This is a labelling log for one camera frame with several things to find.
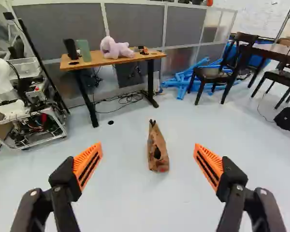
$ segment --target paper bag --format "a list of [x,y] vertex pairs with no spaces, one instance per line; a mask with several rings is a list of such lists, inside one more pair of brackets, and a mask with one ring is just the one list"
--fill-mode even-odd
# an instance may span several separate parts
[[147,156],[150,170],[159,173],[169,170],[169,156],[166,143],[156,121],[152,119],[149,121]]

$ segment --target gray cubicle partition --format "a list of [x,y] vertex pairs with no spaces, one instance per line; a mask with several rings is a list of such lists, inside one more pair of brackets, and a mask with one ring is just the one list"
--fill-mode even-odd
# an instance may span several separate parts
[[[59,70],[61,54],[66,53],[63,39],[87,39],[90,49],[97,50],[101,39],[110,35],[117,42],[129,42],[130,46],[145,45],[164,51],[167,57],[156,60],[155,70],[160,71],[160,79],[165,80],[205,56],[209,56],[211,61],[220,58],[236,17],[236,11],[228,9],[171,2],[144,1],[136,4],[128,1],[12,2],[11,8],[18,18],[23,19],[68,107],[84,102],[72,75]],[[112,87],[103,84],[104,87],[108,86],[105,92],[116,92],[128,86],[132,90],[133,86],[139,87],[143,83],[142,78],[131,80],[124,72],[119,72],[131,70],[134,65],[117,66],[118,81],[111,81]],[[140,62],[139,67],[142,74],[147,72],[145,61]],[[113,75],[107,69],[102,69],[100,75],[105,75],[105,72]],[[90,83],[87,88],[88,93],[92,93]]]

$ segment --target white floor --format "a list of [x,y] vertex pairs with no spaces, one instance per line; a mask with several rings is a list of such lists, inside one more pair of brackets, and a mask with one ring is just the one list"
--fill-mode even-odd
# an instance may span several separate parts
[[[267,69],[273,69],[271,63]],[[102,115],[100,126],[92,128],[85,107],[71,110],[68,138],[28,151],[0,151],[0,232],[9,231],[22,195],[29,189],[48,189],[48,176],[68,156],[75,156],[101,141],[103,158],[82,197],[73,208],[84,232],[215,231],[223,210],[210,184],[193,159],[195,143],[220,156],[231,158],[247,175],[247,187],[269,189],[276,197],[290,232],[290,132],[265,121],[257,112],[264,90],[255,98],[248,81],[234,86],[226,103],[220,105],[222,91],[175,99],[169,89],[156,96],[158,109],[145,100],[114,114]],[[260,112],[272,120],[286,87],[279,84],[265,95]],[[110,110],[109,106],[98,105]],[[148,120],[157,120],[167,142],[170,171],[156,174],[148,170],[146,141]],[[53,215],[46,231],[55,231]],[[242,232],[251,231],[243,216]]]

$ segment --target black chair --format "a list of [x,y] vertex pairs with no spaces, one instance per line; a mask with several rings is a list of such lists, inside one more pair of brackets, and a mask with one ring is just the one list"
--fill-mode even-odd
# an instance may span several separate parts
[[[286,93],[284,94],[284,96],[282,96],[280,101],[275,106],[275,109],[277,109],[280,106],[280,104],[285,100],[285,98],[290,93],[290,72],[285,71],[285,70],[277,70],[277,69],[273,70],[273,71],[265,72],[263,77],[262,77],[262,79],[260,80],[259,84],[257,85],[256,89],[253,91],[253,93],[251,95],[252,98],[256,95],[256,93],[258,92],[258,90],[260,89],[261,85],[263,84],[263,82],[266,79],[272,80],[273,82],[271,83],[270,87],[267,89],[267,91],[265,93],[268,93],[270,91],[270,89],[275,84],[275,82],[278,82],[278,83],[280,83],[282,85],[285,85],[285,86],[289,87],[287,89]],[[286,103],[289,103],[289,102],[290,102],[290,96],[286,100]]]
[[[225,52],[223,60],[220,64],[219,68],[212,68],[212,67],[198,68],[198,67],[195,67],[193,69],[193,74],[192,74],[192,77],[190,79],[190,83],[188,86],[188,93],[191,92],[191,88],[192,88],[195,76],[197,76],[199,78],[199,80],[201,81],[198,95],[197,95],[197,98],[196,98],[195,103],[194,103],[195,105],[198,104],[199,99],[202,95],[204,86],[207,83],[213,83],[212,92],[215,91],[216,85],[227,84],[226,89],[225,89],[223,96],[222,96],[222,99],[221,99],[221,104],[224,103],[224,101],[225,101],[225,99],[226,99],[235,79],[236,79],[236,76],[234,76],[233,74],[227,75],[226,73],[224,73],[222,71],[223,67],[227,67],[233,71],[236,70],[236,73],[237,73],[240,70],[242,64],[249,60],[248,59],[249,57],[244,56],[245,54],[241,53],[240,42],[245,42],[246,46],[252,47],[253,44],[255,43],[255,41],[257,40],[257,38],[258,38],[258,35],[250,35],[250,34],[238,32],[238,33],[236,33],[236,35],[232,39],[232,42],[231,42],[228,50]],[[236,43],[235,55],[232,58],[228,59],[228,55],[229,55],[229,53],[230,53],[230,51],[235,43]]]

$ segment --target dark wooden table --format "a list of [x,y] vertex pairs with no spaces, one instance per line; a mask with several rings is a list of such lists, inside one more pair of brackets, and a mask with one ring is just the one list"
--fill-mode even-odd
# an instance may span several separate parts
[[283,69],[287,64],[290,65],[290,46],[285,46],[282,44],[255,44],[250,50],[247,50],[250,55],[258,55],[263,57],[260,65],[257,67],[253,77],[251,78],[248,88],[252,86],[254,81],[257,78],[257,75],[262,69],[264,62],[266,59],[273,59],[280,61],[283,65],[281,68]]

